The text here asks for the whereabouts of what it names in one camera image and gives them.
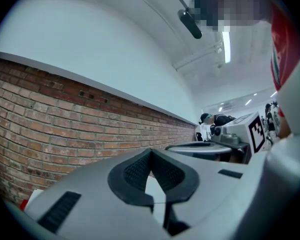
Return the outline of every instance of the ceiling light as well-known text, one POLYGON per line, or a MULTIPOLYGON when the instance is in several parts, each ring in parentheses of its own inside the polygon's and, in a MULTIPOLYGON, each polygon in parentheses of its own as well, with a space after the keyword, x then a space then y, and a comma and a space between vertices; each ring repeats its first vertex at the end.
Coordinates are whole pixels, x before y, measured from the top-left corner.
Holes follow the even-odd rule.
POLYGON ((277 94, 277 91, 274 93, 274 94, 272 94, 271 96, 270 96, 270 98, 272 98, 274 95, 276 95, 277 94))
POLYGON ((222 32, 224 46, 224 63, 229 63, 231 60, 230 35, 229 32, 222 32))
POLYGON ((248 102, 245 104, 245 106, 248 105, 250 103, 250 101, 252 101, 252 99, 249 99, 248 102))

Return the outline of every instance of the brick wall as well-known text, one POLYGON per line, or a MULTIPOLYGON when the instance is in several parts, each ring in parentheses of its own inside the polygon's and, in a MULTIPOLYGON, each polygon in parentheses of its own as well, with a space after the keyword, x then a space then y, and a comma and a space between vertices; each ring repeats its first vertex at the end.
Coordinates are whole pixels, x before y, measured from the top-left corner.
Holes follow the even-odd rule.
POLYGON ((195 126, 0 59, 0 193, 19 204, 75 168, 195 139, 195 126))

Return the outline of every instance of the black shirt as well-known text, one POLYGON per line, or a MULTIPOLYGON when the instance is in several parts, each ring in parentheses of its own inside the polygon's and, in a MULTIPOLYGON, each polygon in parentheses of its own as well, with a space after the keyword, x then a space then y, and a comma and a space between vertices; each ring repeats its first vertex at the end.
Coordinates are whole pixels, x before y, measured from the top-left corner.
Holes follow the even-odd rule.
POLYGON ((215 126, 224 126, 225 124, 230 123, 233 120, 234 120, 233 118, 230 118, 229 116, 226 116, 224 114, 214 115, 215 126))
POLYGON ((266 119, 268 121, 269 131, 275 131, 276 128, 275 128, 274 123, 273 122, 269 122, 269 119, 272 119, 272 121, 273 121, 271 112, 268 112, 268 114, 266 114, 266 119))

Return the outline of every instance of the black microphone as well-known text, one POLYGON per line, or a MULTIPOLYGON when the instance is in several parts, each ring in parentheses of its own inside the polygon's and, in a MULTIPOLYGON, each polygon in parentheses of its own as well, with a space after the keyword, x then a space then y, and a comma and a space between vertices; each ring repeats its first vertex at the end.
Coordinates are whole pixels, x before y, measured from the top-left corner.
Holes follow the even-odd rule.
POLYGON ((178 16, 180 21, 185 25, 185 27, 190 31, 195 39, 200 39, 202 37, 202 33, 197 26, 194 18, 190 15, 188 10, 179 10, 178 16))

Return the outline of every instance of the fluorescent light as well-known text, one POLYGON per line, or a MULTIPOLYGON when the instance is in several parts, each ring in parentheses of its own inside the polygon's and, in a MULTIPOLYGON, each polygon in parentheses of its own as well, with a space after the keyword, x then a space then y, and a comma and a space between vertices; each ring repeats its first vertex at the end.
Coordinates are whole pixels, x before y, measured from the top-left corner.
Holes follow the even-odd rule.
POLYGON ((223 47, 224 47, 224 63, 229 63, 231 60, 229 32, 222 32, 222 37, 223 37, 223 47))
POLYGON ((273 96, 275 96, 277 94, 277 91, 274 93, 274 94, 272 94, 271 96, 270 96, 270 98, 272 98, 273 96))
POLYGON ((250 103, 250 101, 252 101, 252 99, 249 99, 248 102, 245 104, 245 106, 248 105, 250 103))

